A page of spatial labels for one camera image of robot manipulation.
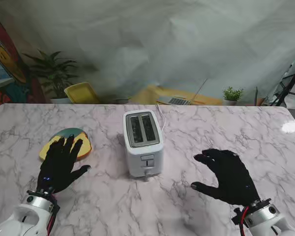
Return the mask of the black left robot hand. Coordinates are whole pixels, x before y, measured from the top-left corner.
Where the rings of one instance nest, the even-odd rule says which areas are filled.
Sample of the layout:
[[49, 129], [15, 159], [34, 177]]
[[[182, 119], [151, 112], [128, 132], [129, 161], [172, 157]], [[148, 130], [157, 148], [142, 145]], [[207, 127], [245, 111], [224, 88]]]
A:
[[50, 145], [46, 158], [40, 166], [37, 192], [58, 193], [88, 171], [90, 165], [72, 170], [82, 144], [82, 139], [75, 142], [74, 135], [70, 135], [68, 139], [61, 137]]

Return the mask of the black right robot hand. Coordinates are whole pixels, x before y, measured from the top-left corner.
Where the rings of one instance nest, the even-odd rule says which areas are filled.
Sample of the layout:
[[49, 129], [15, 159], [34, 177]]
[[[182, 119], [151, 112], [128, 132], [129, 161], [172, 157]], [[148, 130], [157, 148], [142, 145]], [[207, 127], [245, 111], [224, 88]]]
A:
[[254, 182], [238, 154], [230, 150], [205, 149], [194, 156], [216, 176], [218, 187], [201, 182], [191, 183], [191, 188], [231, 205], [244, 207], [260, 200]]

